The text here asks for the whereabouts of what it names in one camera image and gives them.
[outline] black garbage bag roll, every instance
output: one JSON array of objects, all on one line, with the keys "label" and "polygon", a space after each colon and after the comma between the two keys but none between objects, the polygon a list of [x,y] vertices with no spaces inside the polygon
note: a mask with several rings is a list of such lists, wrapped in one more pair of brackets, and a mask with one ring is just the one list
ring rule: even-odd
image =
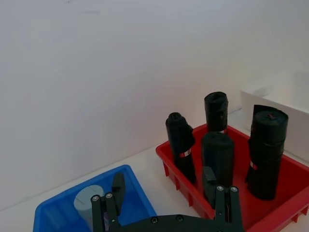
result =
[{"label": "black garbage bag roll", "polygon": [[175,165],[191,183],[196,182],[197,178],[191,154],[191,147],[195,143],[192,127],[179,113],[171,113],[165,124]]},{"label": "black garbage bag roll", "polygon": [[203,137],[202,162],[212,168],[218,185],[233,185],[234,141],[227,134],[209,132]]},{"label": "black garbage bag roll", "polygon": [[249,139],[248,189],[261,200],[276,196],[288,116],[269,106],[255,105]]},{"label": "black garbage bag roll", "polygon": [[226,94],[214,92],[204,99],[208,131],[224,131],[227,127]]}]

